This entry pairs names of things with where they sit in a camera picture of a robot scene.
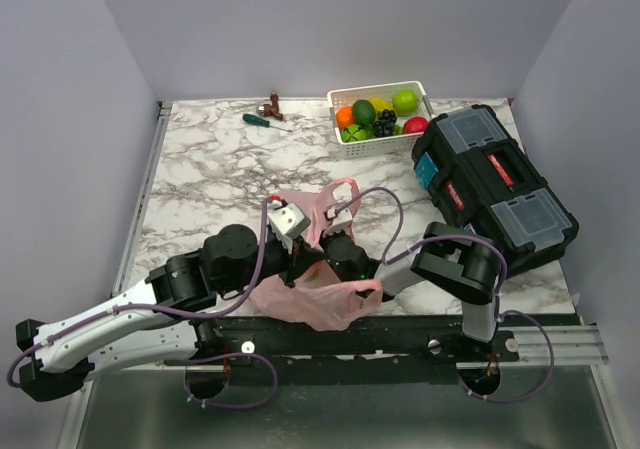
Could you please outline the pink plastic bag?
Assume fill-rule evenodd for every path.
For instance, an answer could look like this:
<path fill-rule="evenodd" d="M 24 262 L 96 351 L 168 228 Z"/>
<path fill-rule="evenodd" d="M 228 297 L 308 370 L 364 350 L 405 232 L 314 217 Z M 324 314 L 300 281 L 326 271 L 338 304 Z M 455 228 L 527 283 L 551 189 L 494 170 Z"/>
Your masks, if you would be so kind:
<path fill-rule="evenodd" d="M 349 177 L 335 180 L 317 192 L 278 193 L 310 218 L 310 227 L 303 232 L 303 238 L 314 249 L 319 247 L 321 231 L 329 227 L 324 212 L 336 203 L 334 191 L 343 184 L 350 187 L 353 197 L 360 194 L 356 180 Z M 305 323 L 316 331 L 343 331 L 354 320 L 374 314 L 382 295 L 380 281 L 365 277 L 342 282 L 322 260 L 304 270 L 292 288 L 277 275 L 264 279 L 253 289 L 249 300 L 261 314 L 274 319 Z"/>

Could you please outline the green fruit with black trim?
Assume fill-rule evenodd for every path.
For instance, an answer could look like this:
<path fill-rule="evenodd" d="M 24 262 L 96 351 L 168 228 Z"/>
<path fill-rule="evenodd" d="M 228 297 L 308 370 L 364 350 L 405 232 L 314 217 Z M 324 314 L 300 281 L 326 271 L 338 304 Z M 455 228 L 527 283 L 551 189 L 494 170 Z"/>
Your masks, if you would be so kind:
<path fill-rule="evenodd" d="M 355 143 L 366 141 L 371 137 L 371 131 L 366 126 L 350 124 L 341 130 L 341 140 L 344 143 Z"/>

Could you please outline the dark purple fake grapes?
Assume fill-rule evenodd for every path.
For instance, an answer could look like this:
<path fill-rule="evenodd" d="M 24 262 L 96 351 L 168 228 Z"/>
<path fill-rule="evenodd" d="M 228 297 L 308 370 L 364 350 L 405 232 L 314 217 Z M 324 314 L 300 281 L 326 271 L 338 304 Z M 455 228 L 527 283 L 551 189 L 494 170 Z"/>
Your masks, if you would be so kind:
<path fill-rule="evenodd" d="M 384 138 L 394 136 L 396 122 L 397 116 L 394 110 L 379 112 L 372 125 L 374 137 Z"/>

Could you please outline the orange fake orange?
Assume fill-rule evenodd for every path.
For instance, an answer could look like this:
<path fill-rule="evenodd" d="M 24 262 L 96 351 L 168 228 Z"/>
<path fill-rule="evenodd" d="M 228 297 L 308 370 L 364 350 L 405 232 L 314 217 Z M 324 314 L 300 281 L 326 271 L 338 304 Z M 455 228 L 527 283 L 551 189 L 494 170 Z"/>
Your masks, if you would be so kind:
<path fill-rule="evenodd" d="M 351 106 L 345 106 L 339 109 L 335 113 L 335 118 L 340 131 L 344 130 L 349 125 L 355 124 L 353 108 Z"/>

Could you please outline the dark green fake fruit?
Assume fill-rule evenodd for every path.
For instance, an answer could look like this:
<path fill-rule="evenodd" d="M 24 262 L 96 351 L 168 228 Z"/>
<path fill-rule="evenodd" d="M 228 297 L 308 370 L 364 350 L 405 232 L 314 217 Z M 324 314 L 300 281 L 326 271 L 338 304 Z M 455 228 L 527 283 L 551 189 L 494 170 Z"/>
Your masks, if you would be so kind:
<path fill-rule="evenodd" d="M 377 112 L 369 100 L 359 99 L 352 105 L 352 116 L 356 124 L 370 126 L 375 122 Z"/>

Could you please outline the red fake apple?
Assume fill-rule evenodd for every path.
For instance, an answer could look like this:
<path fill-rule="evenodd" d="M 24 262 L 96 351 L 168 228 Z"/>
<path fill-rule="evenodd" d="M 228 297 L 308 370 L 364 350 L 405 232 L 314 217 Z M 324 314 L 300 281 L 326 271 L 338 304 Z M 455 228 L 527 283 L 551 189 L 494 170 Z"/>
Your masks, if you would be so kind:
<path fill-rule="evenodd" d="M 425 117 L 415 116 L 408 119 L 403 125 L 404 134 L 418 134 L 427 130 L 429 120 Z"/>

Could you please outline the yellow fake lemon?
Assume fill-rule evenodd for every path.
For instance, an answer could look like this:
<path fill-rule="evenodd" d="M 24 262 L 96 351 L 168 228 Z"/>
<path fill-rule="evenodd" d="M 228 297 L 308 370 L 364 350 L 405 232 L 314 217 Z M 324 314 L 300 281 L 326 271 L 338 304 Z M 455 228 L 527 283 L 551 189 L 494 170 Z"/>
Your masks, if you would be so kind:
<path fill-rule="evenodd" d="M 387 99 L 371 97 L 368 101 L 373 105 L 376 112 L 391 111 L 394 109 L 393 104 Z"/>

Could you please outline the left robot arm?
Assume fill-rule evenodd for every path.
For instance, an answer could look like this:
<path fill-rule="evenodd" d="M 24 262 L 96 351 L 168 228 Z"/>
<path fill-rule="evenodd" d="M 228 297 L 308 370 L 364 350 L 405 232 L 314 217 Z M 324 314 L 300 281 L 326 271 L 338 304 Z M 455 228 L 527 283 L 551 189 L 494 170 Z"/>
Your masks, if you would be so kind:
<path fill-rule="evenodd" d="M 292 283 L 322 258 L 299 233 L 228 225 L 202 248 L 169 258 L 91 309 L 53 323 L 18 323 L 21 353 L 7 383 L 48 402 L 114 370 L 158 361 L 212 363 L 222 341 L 207 326 L 228 313 L 212 309 L 219 297 L 236 292 L 246 299 L 269 277 Z"/>

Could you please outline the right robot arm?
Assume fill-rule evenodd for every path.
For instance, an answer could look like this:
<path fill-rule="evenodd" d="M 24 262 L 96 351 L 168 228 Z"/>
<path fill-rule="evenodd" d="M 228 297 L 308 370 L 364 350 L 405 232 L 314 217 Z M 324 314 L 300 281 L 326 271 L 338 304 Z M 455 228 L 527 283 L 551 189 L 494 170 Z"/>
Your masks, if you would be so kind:
<path fill-rule="evenodd" d="M 342 281 L 377 280 L 384 296 L 428 281 L 461 302 L 460 348 L 480 361 L 496 349 L 499 289 L 508 265 L 493 241 L 443 223 L 428 225 L 423 238 L 384 263 L 341 231 L 320 239 L 327 262 Z"/>

